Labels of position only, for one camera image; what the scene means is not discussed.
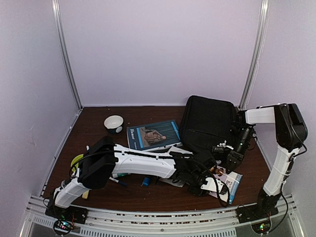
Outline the dog picture book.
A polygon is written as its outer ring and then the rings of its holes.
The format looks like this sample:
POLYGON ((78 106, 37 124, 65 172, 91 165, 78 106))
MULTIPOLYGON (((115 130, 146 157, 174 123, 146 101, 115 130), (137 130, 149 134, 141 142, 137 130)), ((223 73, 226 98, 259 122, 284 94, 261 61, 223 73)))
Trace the dog picture book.
POLYGON ((228 193, 230 193, 229 204, 232 204, 243 175, 234 171, 228 174, 225 168, 217 166, 214 177, 219 181, 218 187, 221 200, 227 201, 228 193))

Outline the white fabric pouch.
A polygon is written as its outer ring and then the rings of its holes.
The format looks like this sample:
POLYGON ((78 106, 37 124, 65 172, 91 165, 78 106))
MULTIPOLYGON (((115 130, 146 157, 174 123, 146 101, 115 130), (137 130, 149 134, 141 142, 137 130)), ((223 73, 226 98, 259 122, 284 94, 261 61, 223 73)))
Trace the white fabric pouch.
MULTIPOLYGON (((190 151, 187 151, 187 150, 185 150, 185 149, 182 149, 182 148, 179 148, 179 147, 176 147, 176 146, 172 146, 172 147, 167 151, 167 153, 170 153, 170 152, 177 152, 177 153, 191 154, 191 155, 193 154, 193 153, 190 152, 190 151)), ((170 185, 172 185, 172 186, 178 187, 178 188, 182 188, 182 187, 186 184, 185 181, 173 180, 172 178, 159 178, 158 180, 161 181, 161 182, 170 184, 170 185)))

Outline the black student bag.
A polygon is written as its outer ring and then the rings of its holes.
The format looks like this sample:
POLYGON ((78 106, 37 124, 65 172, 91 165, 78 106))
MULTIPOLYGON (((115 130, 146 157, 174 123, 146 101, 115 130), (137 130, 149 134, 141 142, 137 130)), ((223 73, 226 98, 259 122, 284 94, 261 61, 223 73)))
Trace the black student bag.
POLYGON ((236 115, 229 101, 190 96, 178 128, 182 144, 195 153, 211 152, 224 142, 233 147, 238 134, 236 115))

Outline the blue Hamer book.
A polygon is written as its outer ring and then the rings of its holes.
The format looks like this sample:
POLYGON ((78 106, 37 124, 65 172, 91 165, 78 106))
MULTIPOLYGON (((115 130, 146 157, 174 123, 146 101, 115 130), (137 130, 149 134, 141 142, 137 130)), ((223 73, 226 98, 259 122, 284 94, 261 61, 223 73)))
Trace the blue Hamer book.
POLYGON ((182 146, 176 121, 132 126, 127 128, 128 147, 138 151, 157 151, 182 146))

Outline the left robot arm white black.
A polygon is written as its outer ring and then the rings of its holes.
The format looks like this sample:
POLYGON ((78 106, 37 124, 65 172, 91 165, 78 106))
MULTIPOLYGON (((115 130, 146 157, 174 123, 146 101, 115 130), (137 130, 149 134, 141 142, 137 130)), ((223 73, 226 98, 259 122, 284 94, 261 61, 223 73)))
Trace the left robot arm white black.
POLYGON ((156 176, 199 188, 216 166, 208 150, 196 155, 174 151, 152 153, 115 144, 106 136, 71 165, 70 177, 50 193, 48 207, 60 219, 67 219, 74 200, 88 190, 103 188, 111 175, 118 173, 156 176))

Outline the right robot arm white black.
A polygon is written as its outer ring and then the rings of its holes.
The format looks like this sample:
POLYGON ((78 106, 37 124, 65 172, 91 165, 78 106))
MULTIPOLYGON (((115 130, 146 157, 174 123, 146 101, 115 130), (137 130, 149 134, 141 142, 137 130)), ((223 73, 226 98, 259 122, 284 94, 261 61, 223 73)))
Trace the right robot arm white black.
POLYGON ((283 186, 291 173, 294 160, 301 155, 308 130, 298 106, 278 104, 237 112, 238 136, 235 146, 226 158, 226 171, 236 169, 244 158, 245 151, 257 124, 274 124, 276 129, 277 154, 269 177, 261 188, 257 203, 240 207, 237 214, 240 222, 266 218, 277 214, 276 204, 282 196, 283 186))

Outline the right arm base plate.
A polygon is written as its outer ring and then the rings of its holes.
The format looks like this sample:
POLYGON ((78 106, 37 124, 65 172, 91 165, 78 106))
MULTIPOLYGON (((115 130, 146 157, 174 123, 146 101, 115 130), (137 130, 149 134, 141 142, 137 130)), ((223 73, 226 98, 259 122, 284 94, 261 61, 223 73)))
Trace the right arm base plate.
POLYGON ((257 204, 250 206, 240 206, 236 209, 237 218, 239 223, 252 222, 264 218, 268 218, 268 215, 277 215, 278 209, 273 207, 271 210, 263 210, 260 212, 257 204))

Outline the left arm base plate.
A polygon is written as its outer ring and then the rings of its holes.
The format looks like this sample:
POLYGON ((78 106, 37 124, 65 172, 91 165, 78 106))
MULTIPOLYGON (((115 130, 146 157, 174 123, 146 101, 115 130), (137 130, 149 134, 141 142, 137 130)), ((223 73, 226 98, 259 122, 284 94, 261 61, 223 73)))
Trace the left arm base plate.
POLYGON ((76 206, 70 206, 68 208, 61 208, 57 206, 51 206, 46 209, 45 215, 53 217, 55 219, 62 219, 69 222, 78 224, 85 224, 88 214, 88 209, 76 206))

